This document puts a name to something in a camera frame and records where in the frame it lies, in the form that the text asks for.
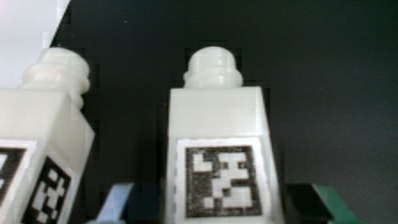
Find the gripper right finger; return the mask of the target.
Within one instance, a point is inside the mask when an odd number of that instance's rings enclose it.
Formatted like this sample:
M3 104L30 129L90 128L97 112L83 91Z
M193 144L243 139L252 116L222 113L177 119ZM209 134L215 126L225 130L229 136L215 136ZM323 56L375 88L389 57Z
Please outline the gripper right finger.
M330 214L327 224L362 224L362 221L359 220L348 208L334 187L314 184L312 188L320 196L321 205L325 206Z

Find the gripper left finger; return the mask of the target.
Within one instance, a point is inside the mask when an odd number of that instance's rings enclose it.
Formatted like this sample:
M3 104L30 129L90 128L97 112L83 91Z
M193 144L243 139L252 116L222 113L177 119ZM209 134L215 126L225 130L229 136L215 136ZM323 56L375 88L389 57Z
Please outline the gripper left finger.
M128 205L131 190L131 183L117 183L112 186L99 214L96 219L90 220L87 224L126 224L122 213Z

